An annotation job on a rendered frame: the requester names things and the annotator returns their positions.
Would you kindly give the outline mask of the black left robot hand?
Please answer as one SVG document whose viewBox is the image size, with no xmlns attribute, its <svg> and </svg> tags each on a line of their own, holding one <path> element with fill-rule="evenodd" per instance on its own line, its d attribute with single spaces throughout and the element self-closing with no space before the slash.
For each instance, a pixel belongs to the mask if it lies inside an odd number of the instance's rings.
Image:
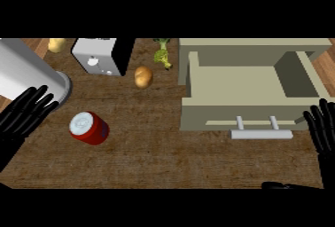
<svg viewBox="0 0 335 227">
<path fill-rule="evenodd" d="M 30 132 L 58 105 L 48 87 L 29 87 L 0 113 L 0 172 L 5 168 Z"/>
</svg>

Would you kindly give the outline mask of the brown potato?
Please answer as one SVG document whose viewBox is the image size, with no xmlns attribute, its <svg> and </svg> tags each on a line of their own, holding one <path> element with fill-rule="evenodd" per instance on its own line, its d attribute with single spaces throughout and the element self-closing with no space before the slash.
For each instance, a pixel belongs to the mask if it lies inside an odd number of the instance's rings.
<svg viewBox="0 0 335 227">
<path fill-rule="evenodd" d="M 134 84 L 140 89 L 146 89 L 153 81 L 153 72 L 148 67 L 137 67 L 134 70 Z"/>
</svg>

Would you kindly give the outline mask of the green broccoli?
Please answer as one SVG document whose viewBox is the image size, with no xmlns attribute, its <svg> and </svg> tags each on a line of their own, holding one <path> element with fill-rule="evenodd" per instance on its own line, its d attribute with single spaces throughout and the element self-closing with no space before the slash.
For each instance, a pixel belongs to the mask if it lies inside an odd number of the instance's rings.
<svg viewBox="0 0 335 227">
<path fill-rule="evenodd" d="M 154 38 L 153 41 L 159 44 L 159 50 L 154 52 L 154 62 L 163 65 L 163 68 L 168 70 L 172 65 L 168 62 L 168 38 Z"/>
</svg>

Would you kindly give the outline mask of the white toaster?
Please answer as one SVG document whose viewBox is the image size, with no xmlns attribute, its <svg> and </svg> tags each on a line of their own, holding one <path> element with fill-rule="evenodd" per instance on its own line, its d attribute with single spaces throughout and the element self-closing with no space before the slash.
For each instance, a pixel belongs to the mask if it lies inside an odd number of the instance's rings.
<svg viewBox="0 0 335 227">
<path fill-rule="evenodd" d="M 123 76 L 132 45 L 132 38 L 78 38 L 72 55 L 88 74 Z"/>
</svg>

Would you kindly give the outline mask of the large white cylinder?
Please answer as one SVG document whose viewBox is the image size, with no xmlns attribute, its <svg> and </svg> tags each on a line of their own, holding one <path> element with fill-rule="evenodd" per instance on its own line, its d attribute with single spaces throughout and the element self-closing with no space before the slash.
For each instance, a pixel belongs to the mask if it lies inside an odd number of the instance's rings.
<svg viewBox="0 0 335 227">
<path fill-rule="evenodd" d="M 0 95 L 13 100 L 27 87 L 41 85 L 61 105 L 72 92 L 67 75 L 51 69 L 19 38 L 0 38 Z"/>
</svg>

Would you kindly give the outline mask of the red can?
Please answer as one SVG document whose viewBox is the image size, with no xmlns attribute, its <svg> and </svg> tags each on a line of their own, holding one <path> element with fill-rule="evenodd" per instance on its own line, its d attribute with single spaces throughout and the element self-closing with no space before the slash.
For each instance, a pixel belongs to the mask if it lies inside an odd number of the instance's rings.
<svg viewBox="0 0 335 227">
<path fill-rule="evenodd" d="M 69 133 L 73 139 L 98 145 L 109 136 L 109 125 L 92 112 L 81 112 L 69 122 Z"/>
</svg>

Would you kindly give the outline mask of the yellow potato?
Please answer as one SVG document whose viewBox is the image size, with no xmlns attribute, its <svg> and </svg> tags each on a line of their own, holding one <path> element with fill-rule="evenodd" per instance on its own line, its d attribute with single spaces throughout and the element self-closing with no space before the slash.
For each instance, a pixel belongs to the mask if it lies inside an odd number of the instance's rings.
<svg viewBox="0 0 335 227">
<path fill-rule="evenodd" d="M 58 53 L 64 47 L 64 39 L 63 38 L 51 38 L 48 41 L 48 51 L 53 53 Z"/>
</svg>

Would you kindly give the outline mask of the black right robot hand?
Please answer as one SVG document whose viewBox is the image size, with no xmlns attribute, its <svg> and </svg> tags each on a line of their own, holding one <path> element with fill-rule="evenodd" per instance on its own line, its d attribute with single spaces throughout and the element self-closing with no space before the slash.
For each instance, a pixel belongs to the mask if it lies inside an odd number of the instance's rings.
<svg viewBox="0 0 335 227">
<path fill-rule="evenodd" d="M 335 191 L 335 102 L 324 98 L 302 112 L 308 134 L 317 152 L 321 186 Z"/>
</svg>

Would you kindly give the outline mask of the beige drawer cabinet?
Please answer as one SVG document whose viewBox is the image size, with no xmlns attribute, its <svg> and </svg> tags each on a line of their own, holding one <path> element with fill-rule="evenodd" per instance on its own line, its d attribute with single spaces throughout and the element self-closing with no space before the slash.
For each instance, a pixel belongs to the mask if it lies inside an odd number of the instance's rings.
<svg viewBox="0 0 335 227">
<path fill-rule="evenodd" d="M 305 52 L 314 60 L 329 47 L 327 38 L 179 38 L 178 85 L 185 84 L 193 51 L 202 67 L 267 67 L 287 51 Z"/>
</svg>

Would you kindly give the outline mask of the beige open drawer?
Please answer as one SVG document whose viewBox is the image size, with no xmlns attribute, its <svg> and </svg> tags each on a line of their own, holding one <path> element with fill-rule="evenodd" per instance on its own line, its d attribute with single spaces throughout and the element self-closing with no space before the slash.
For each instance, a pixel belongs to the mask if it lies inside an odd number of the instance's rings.
<svg viewBox="0 0 335 227">
<path fill-rule="evenodd" d="M 320 99 L 335 102 L 301 51 L 289 51 L 268 67 L 203 67 L 188 54 L 187 96 L 181 99 L 182 130 L 230 130 L 236 117 L 246 129 L 303 130 L 302 112 Z"/>
</svg>

